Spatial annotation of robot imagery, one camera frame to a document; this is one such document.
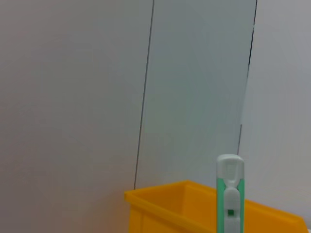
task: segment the green and white container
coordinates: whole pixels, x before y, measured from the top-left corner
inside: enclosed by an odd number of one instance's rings
[[[244,232],[244,161],[234,154],[217,158],[217,233]]]

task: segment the yellow plastic bin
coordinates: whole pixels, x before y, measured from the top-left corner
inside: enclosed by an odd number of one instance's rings
[[[191,181],[125,193],[129,233],[216,233],[216,190]],[[245,233],[308,233],[303,218],[245,200]]]

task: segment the white cap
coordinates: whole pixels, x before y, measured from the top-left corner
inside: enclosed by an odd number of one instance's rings
[[[217,158],[217,178],[224,180],[227,187],[237,187],[244,179],[244,161],[235,154],[223,154]]]

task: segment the wall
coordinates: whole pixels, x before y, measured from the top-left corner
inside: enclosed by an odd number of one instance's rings
[[[215,186],[237,153],[255,0],[156,0],[137,187]]]
[[[246,197],[311,227],[311,2],[259,0],[242,118]]]
[[[127,232],[151,11],[1,1],[1,232]]]

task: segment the white wall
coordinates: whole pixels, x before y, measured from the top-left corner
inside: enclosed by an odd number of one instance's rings
[[[1,232],[127,232],[151,10],[0,2]]]
[[[311,227],[311,2],[259,0],[242,118],[246,197]]]
[[[255,0],[156,0],[137,186],[215,186],[237,153]]]

